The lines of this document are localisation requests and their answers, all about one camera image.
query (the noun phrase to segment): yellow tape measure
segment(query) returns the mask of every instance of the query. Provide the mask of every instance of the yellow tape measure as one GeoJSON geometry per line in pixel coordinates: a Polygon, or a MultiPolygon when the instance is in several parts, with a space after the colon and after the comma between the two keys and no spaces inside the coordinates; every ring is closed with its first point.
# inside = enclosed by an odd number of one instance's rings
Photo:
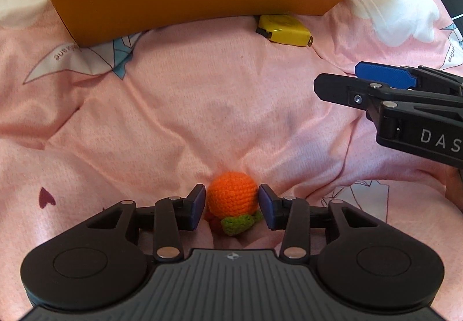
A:
{"type": "Polygon", "coordinates": [[[310,31],[288,14],[261,15],[256,33],[275,43],[299,47],[310,47],[313,43],[310,31]]]}

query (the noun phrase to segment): logo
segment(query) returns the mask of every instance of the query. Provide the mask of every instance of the logo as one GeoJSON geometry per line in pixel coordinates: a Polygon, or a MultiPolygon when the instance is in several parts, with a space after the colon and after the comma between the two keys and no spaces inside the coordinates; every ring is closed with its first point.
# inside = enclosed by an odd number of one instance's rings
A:
{"type": "Polygon", "coordinates": [[[239,254],[235,253],[235,252],[231,252],[231,253],[227,254],[225,257],[232,260],[232,261],[234,261],[236,259],[239,259],[241,256],[239,254]]]}
{"type": "Polygon", "coordinates": [[[427,129],[422,130],[420,141],[425,144],[431,143],[432,145],[434,145],[434,147],[439,147],[444,150],[450,148],[450,150],[452,150],[455,153],[460,152],[460,144],[462,143],[461,139],[459,138],[448,139],[445,137],[444,134],[439,134],[437,136],[434,136],[431,133],[431,131],[427,129]]]}

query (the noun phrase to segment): pink bedsheet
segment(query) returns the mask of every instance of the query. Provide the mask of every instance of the pink bedsheet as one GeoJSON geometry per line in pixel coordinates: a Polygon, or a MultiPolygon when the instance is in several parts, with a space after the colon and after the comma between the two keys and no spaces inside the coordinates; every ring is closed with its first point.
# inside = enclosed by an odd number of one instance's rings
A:
{"type": "MultiPolygon", "coordinates": [[[[433,306],[463,319],[463,217],[444,197],[444,166],[378,146],[364,114],[313,93],[319,73],[352,74],[358,61],[462,75],[462,36],[439,0],[346,0],[300,19],[311,48],[268,42],[253,17],[216,19],[149,31],[122,76],[101,75],[64,46],[48,0],[0,1],[2,321],[30,308],[19,268],[33,247],[120,200],[186,196],[227,170],[314,205],[343,198],[425,242],[446,270],[433,306]],[[67,68],[53,63],[62,46],[67,68]],[[31,79],[38,64],[49,74],[31,79]]],[[[260,223],[218,238],[201,222],[182,238],[278,250],[282,232],[260,223]]]]}

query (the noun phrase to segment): green crocheted leaf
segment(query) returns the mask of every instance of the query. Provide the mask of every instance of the green crocheted leaf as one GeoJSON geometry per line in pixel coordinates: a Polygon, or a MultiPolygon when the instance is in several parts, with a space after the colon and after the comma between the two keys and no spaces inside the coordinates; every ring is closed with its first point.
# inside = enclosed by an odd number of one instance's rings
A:
{"type": "Polygon", "coordinates": [[[258,210],[252,215],[252,217],[254,218],[254,223],[257,223],[263,219],[263,214],[260,210],[258,210]]]}
{"type": "Polygon", "coordinates": [[[249,230],[255,223],[251,215],[240,215],[238,217],[227,217],[221,220],[222,228],[228,236],[236,236],[249,230]]]}

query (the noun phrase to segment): heart pattern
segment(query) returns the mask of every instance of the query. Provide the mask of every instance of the heart pattern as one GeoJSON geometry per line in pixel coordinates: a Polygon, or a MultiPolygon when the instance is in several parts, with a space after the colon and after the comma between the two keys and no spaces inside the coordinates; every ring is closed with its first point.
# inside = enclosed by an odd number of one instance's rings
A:
{"type": "Polygon", "coordinates": [[[45,208],[48,204],[55,206],[56,201],[53,196],[45,189],[41,188],[38,195],[38,205],[41,209],[45,208]]]}

